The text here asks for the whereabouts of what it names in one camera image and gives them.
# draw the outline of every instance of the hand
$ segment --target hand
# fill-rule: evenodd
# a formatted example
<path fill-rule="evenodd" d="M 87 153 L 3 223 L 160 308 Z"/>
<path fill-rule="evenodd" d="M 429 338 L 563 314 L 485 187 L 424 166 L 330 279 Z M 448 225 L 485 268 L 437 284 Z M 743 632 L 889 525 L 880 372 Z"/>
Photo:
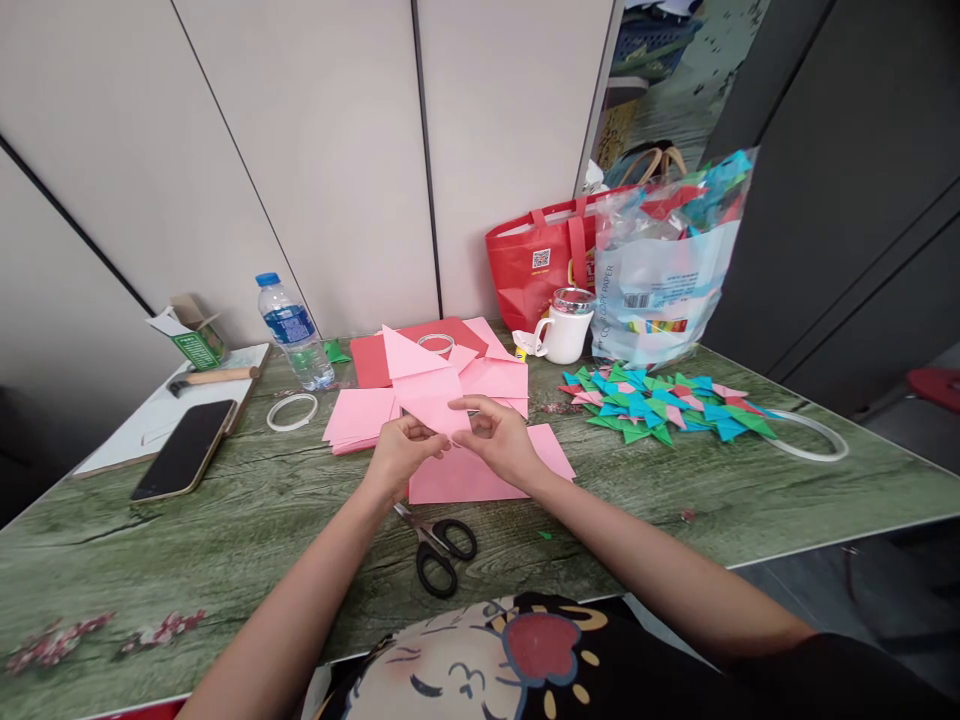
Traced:
<path fill-rule="evenodd" d="M 361 488 L 372 490 L 392 506 L 403 499 L 407 480 L 420 464 L 428 457 L 442 458 L 449 449 L 446 435 L 437 435 L 413 415 L 384 423 Z"/>
<path fill-rule="evenodd" d="M 486 395 L 467 395 L 451 400 L 454 410 L 479 410 L 470 418 L 472 433 L 459 430 L 453 441 L 473 450 L 497 475 L 523 489 L 524 482 L 547 469 L 533 449 L 523 415 Z"/>

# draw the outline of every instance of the green box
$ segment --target green box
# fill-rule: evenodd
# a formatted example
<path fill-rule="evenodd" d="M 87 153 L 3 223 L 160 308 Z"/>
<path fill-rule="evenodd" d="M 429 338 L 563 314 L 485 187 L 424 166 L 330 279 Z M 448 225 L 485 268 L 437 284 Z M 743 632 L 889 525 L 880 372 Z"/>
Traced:
<path fill-rule="evenodd" d="M 170 298 L 170 304 L 147 323 L 180 348 L 197 370 L 220 367 L 227 354 L 223 340 L 210 324 L 219 313 L 205 318 L 196 301 L 189 295 Z"/>

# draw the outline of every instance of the white mug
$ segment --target white mug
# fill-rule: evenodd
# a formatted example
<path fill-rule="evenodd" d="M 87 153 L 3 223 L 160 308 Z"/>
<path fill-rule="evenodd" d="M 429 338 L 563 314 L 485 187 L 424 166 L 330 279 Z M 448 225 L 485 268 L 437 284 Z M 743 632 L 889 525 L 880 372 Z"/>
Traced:
<path fill-rule="evenodd" d="M 546 328 L 542 343 L 538 343 L 536 356 L 546 356 L 557 365 L 569 365 L 583 354 L 583 341 L 593 318 L 597 296 L 580 288 L 560 288 L 553 294 L 550 313 L 537 323 L 535 338 Z"/>

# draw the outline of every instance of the qr code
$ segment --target qr code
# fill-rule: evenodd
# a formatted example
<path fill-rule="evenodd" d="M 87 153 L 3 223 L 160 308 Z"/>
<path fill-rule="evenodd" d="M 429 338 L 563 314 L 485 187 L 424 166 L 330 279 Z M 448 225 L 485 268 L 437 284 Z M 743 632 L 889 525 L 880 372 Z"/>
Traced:
<path fill-rule="evenodd" d="M 546 267 L 550 264 L 550 248 L 546 250 L 537 250 L 533 253 L 533 269 L 536 270 L 538 267 Z"/>
<path fill-rule="evenodd" d="M 643 310 L 650 304 L 650 293 L 624 293 L 623 306 L 630 310 Z"/>

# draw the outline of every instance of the hammer handle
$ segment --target hammer handle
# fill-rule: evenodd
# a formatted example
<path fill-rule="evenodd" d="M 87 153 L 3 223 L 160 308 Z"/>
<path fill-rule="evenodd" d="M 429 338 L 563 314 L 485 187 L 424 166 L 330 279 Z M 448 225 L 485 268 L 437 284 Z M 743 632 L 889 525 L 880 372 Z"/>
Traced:
<path fill-rule="evenodd" d="M 225 382 L 227 380 L 249 380 L 260 376 L 260 368 L 231 368 L 230 370 L 207 370 L 202 373 L 190 373 L 186 377 L 190 385 L 203 385 L 208 382 Z"/>

